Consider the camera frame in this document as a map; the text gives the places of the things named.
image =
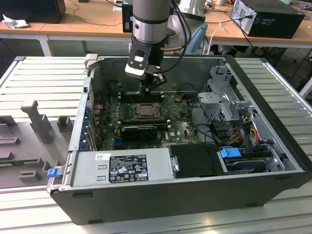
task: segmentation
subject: wooden desk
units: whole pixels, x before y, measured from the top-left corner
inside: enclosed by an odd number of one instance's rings
[[[106,24],[113,26],[99,26],[84,23],[79,17],[89,23]],[[105,0],[90,0],[89,3],[79,3],[78,0],[65,0],[66,13],[61,23],[46,23],[40,30],[46,35],[73,35],[73,36],[105,36],[105,37],[130,37],[130,33],[122,32],[121,12],[113,11],[113,5]]]
[[[31,27],[21,29],[9,29],[0,24],[0,38],[37,39],[40,41],[45,56],[52,56],[49,48],[49,40],[81,40],[84,50],[86,41],[129,41],[131,34],[122,32],[121,12],[114,12],[113,5],[105,0],[90,0],[88,3],[79,3],[78,0],[65,0],[66,14],[59,24],[31,23]],[[231,5],[218,7],[226,10]],[[219,22],[229,20],[229,16],[223,12],[209,11],[206,14],[206,22]],[[106,24],[94,25],[82,20]],[[213,44],[224,45],[249,45],[239,27],[234,22],[223,23],[225,30],[218,30],[213,38]],[[206,36],[211,37],[218,24],[209,24]],[[269,47],[312,47],[312,20],[303,20],[292,39],[275,38],[249,38],[254,46]]]

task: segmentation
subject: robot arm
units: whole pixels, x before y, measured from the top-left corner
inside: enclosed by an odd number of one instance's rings
[[[126,73],[140,80],[142,94],[167,80],[159,72],[165,40],[174,33],[168,29],[171,0],[134,0],[133,36]]]
[[[171,12],[171,3],[175,8],[175,15],[168,20]],[[205,35],[207,24],[204,23],[203,13],[205,0],[181,0],[180,10],[175,0],[134,0],[133,1],[133,35],[132,50],[126,65],[126,73],[140,81],[142,94],[148,95],[150,90],[164,84],[167,79],[162,74],[171,70],[161,71],[161,61],[164,51],[182,50],[180,59],[186,52],[186,46],[191,42],[192,32],[197,33],[201,25],[202,35],[198,37],[192,48],[199,47]],[[179,33],[176,38],[177,47],[165,47],[169,36]]]

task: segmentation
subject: fan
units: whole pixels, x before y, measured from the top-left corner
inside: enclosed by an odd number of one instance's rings
[[[234,11],[237,12],[239,10],[240,0],[236,0],[234,3]]]

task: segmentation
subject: warning label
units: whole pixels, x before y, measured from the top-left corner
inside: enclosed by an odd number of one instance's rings
[[[148,180],[146,155],[112,156],[109,159],[109,182]]]

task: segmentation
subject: table leg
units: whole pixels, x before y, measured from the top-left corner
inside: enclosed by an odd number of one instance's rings
[[[308,81],[308,83],[302,88],[302,90],[299,92],[301,97],[305,98],[310,91],[312,90],[312,78]]]
[[[82,48],[83,48],[83,51],[85,53],[88,53],[89,50],[88,50],[88,46],[87,46],[87,42],[85,40],[81,41],[82,42]]]
[[[37,40],[40,42],[44,56],[52,57],[53,51],[50,50],[48,37],[46,35],[40,35],[37,37]]]

